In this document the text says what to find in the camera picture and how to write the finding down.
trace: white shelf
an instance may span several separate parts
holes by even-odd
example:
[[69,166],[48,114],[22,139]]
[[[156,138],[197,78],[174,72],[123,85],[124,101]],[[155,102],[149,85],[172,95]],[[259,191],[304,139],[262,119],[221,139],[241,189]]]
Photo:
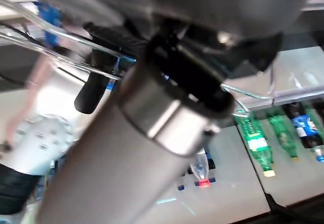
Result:
[[[292,127],[288,118],[286,122]],[[288,153],[279,145],[268,120],[262,120],[261,125],[267,136],[268,144],[273,150],[276,173],[274,177],[265,177],[260,165],[253,160],[265,192],[271,194],[274,200],[283,206],[323,194],[324,163],[316,161],[314,154],[302,146],[296,134],[293,136],[299,161],[292,161]]]

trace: black cable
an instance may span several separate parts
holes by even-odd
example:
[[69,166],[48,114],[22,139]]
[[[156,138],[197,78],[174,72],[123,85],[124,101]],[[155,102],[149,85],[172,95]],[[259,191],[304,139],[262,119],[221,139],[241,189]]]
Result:
[[[36,40],[35,38],[29,36],[29,35],[26,34],[25,32],[20,31],[19,29],[15,28],[15,27],[13,27],[13,26],[7,24],[7,23],[0,22],[0,25],[1,25],[1,26],[4,26],[4,27],[6,27],[6,28],[8,28],[8,29],[10,29],[10,30],[12,30],[12,31],[14,31],[15,33],[17,33],[17,34],[19,34],[19,35],[21,35],[21,36],[23,36],[23,37],[25,37],[27,40],[29,40],[29,41],[32,42],[32,43],[36,43],[36,44],[38,44],[38,45],[40,45],[40,46],[44,46],[41,42],[39,42],[39,41]],[[13,83],[13,84],[16,84],[16,85],[20,85],[20,86],[25,86],[25,82],[17,81],[17,80],[15,80],[15,79],[12,79],[12,78],[6,77],[5,75],[3,75],[3,74],[1,74],[1,73],[0,73],[0,77],[1,77],[2,79],[4,79],[4,80],[10,82],[10,83]]]
[[22,81],[18,81],[18,80],[15,80],[15,79],[12,79],[12,78],[9,78],[9,77],[6,77],[4,75],[2,75],[0,73],[0,78],[10,82],[10,83],[13,83],[13,84],[16,84],[16,85],[19,85],[19,86],[25,86],[25,82],[22,82]]
[[59,170],[59,161],[55,160],[54,161],[54,175],[57,174],[58,170]]
[[25,37],[26,39],[28,39],[28,40],[29,40],[30,42],[32,42],[32,43],[36,43],[36,44],[39,45],[39,46],[44,46],[41,42],[39,42],[39,41],[36,40],[35,38],[29,36],[29,35],[26,34],[25,32],[20,31],[19,29],[15,28],[15,27],[13,27],[13,26],[7,24],[7,23],[0,22],[0,25],[1,25],[1,26],[4,26],[4,27],[6,27],[6,28],[8,28],[8,29],[10,29],[10,30],[12,30],[12,31],[14,31],[15,33],[17,33],[17,34],[19,34],[19,35],[21,35],[21,36],[23,36],[23,37]]
[[275,200],[273,199],[273,197],[270,194],[267,194],[267,193],[264,193],[264,194],[265,194],[266,200],[268,202],[268,205],[269,205],[272,213],[278,213],[278,214],[286,216],[290,219],[302,221],[305,224],[323,224],[324,223],[323,219],[319,219],[319,218],[316,218],[316,217],[313,217],[310,215],[306,215],[306,214],[301,214],[301,213],[295,212],[291,209],[288,209],[284,206],[281,206],[275,202]]

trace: black rubber part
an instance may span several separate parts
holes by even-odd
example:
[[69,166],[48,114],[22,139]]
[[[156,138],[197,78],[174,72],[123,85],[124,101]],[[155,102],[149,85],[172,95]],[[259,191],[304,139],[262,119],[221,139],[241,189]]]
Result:
[[209,182],[214,183],[214,182],[216,182],[216,179],[214,177],[210,177]]
[[0,214],[20,212],[40,176],[17,172],[0,164]]
[[189,166],[188,169],[187,169],[187,172],[188,174],[193,174],[192,170],[191,170],[191,167]]
[[287,218],[290,218],[292,220],[299,220],[302,223],[307,223],[307,224],[323,224],[324,223],[323,219],[319,219],[317,217],[310,216],[310,215],[303,214],[303,213],[298,213],[298,212],[295,212],[291,209],[288,209],[284,206],[277,204],[275,202],[275,200],[273,199],[273,197],[268,193],[264,193],[264,195],[265,195],[265,198],[268,202],[268,205],[269,205],[272,213],[280,213]]
[[208,168],[209,170],[216,168],[215,163],[211,158],[208,159]]
[[108,83],[108,77],[90,72],[88,81],[74,100],[75,109],[84,114],[92,114],[105,93]]
[[179,190],[179,191],[183,191],[183,190],[184,190],[184,185],[179,185],[179,186],[178,186],[178,190]]
[[108,46],[108,48],[120,49],[122,53],[131,56],[141,55],[147,44],[147,41],[136,38],[126,31],[120,31],[116,28],[113,30],[111,28],[96,26],[94,23],[87,23],[84,25],[84,29],[91,36],[95,36],[109,43],[111,46]]

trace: pepsi bottle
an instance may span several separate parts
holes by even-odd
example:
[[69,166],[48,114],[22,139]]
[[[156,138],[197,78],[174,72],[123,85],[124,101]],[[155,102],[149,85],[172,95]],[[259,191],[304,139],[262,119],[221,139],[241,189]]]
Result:
[[323,145],[323,140],[318,134],[316,125],[301,103],[286,104],[282,108],[294,125],[305,148],[311,149]]

